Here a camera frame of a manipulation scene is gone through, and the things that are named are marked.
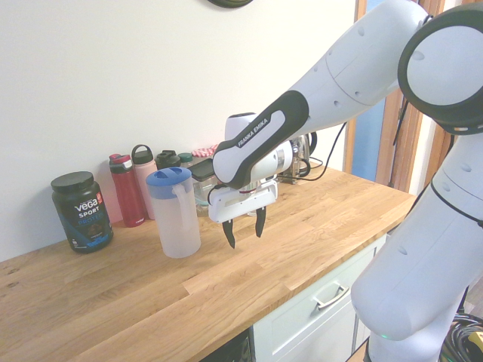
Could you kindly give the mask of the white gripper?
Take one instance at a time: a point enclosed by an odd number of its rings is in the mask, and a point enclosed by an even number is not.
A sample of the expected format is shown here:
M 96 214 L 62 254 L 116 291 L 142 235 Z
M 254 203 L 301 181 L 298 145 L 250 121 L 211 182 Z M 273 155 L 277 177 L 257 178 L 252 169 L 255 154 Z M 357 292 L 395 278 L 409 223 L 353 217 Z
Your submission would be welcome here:
M 212 190 L 208 199 L 209 218 L 222 223 L 223 232 L 232 249 L 235 249 L 233 233 L 233 219 L 256 211 L 256 236 L 260 238 L 266 221 L 266 208 L 275 203 L 278 197 L 278 183 L 271 179 L 248 193 L 240 192 L 227 186 L 217 186 Z

